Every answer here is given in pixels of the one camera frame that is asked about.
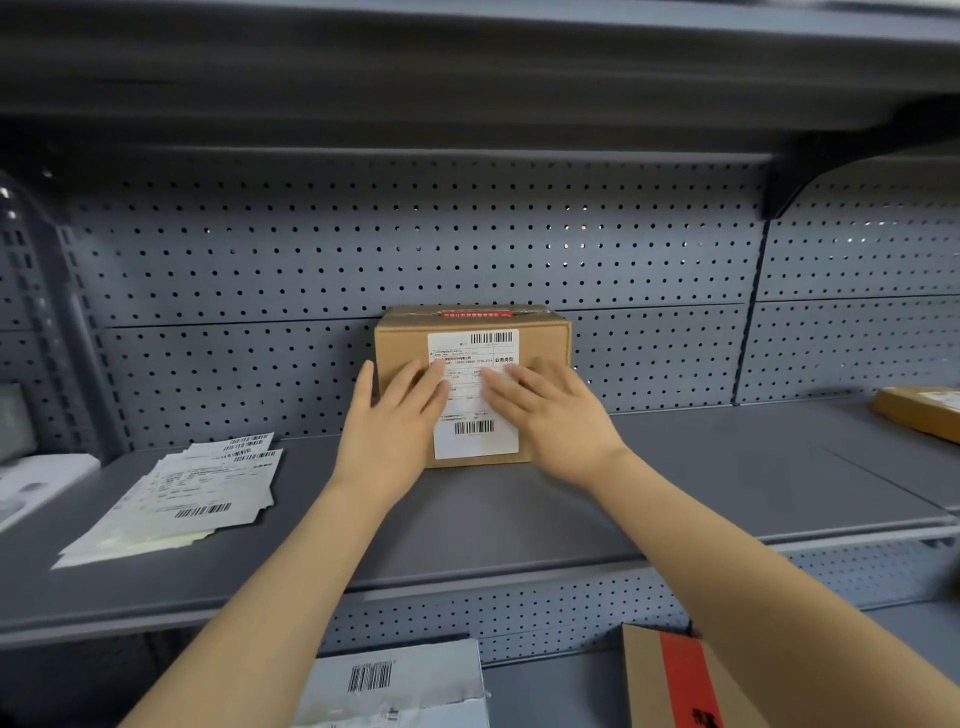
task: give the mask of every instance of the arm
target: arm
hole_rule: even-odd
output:
[[[484,373],[490,405],[520,428],[538,465],[596,497],[771,726],[960,725],[960,689],[630,452],[572,370],[542,362],[508,372]]]
[[[423,471],[446,404],[442,361],[408,364],[371,406],[357,377],[337,464],[300,524],[184,650],[123,728],[243,728],[293,722],[326,624],[380,522]]]

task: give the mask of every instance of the upper shelf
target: upper shelf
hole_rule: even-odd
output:
[[[862,403],[851,408],[862,407]],[[829,452],[838,432],[876,437],[829,400],[625,415],[627,444],[678,486],[768,541],[951,521],[863,465]],[[901,432],[900,454],[930,457]],[[896,440],[876,437],[879,447]],[[276,475],[276,506],[257,523],[182,549],[50,571],[164,450],[128,454],[0,535],[0,643],[28,630],[95,634],[120,619],[141,629],[221,606],[276,549],[323,487],[338,439],[290,440]],[[390,514],[352,589],[418,585],[638,558],[586,497],[530,465],[427,472]]]
[[[13,5],[0,118],[63,139],[767,153],[960,91],[960,13],[915,6]]]

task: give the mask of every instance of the white box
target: white box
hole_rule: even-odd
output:
[[[490,728],[476,640],[324,657],[295,726]]]

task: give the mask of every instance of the left hand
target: left hand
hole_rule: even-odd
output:
[[[423,472],[433,425],[450,392],[444,362],[431,364],[411,388],[422,363],[411,361],[373,406],[373,362],[365,361],[337,450],[330,485],[357,489],[392,508]]]

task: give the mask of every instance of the barcode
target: barcode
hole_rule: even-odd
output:
[[[234,463],[239,463],[241,460],[255,460],[258,457],[273,457],[275,450],[268,449],[266,452],[258,452],[253,455],[238,455],[233,458]]]
[[[468,423],[453,423],[455,435],[479,435],[482,432],[493,432],[493,420],[471,420]]]
[[[237,448],[248,448],[256,443],[263,442],[266,439],[267,435],[251,435],[250,437],[244,437],[240,440],[234,440],[224,448],[224,452],[230,452],[232,449]]]
[[[202,505],[199,508],[184,508],[182,511],[177,511],[177,515],[174,518],[178,519],[188,519],[192,516],[206,516],[210,513],[223,513],[228,511],[232,503],[217,503],[216,505]]]
[[[486,333],[472,333],[471,344],[509,344],[514,341],[512,331],[487,331]]]
[[[393,660],[382,663],[364,663],[354,665],[350,671],[347,692],[376,691],[390,687],[390,675],[394,669]]]

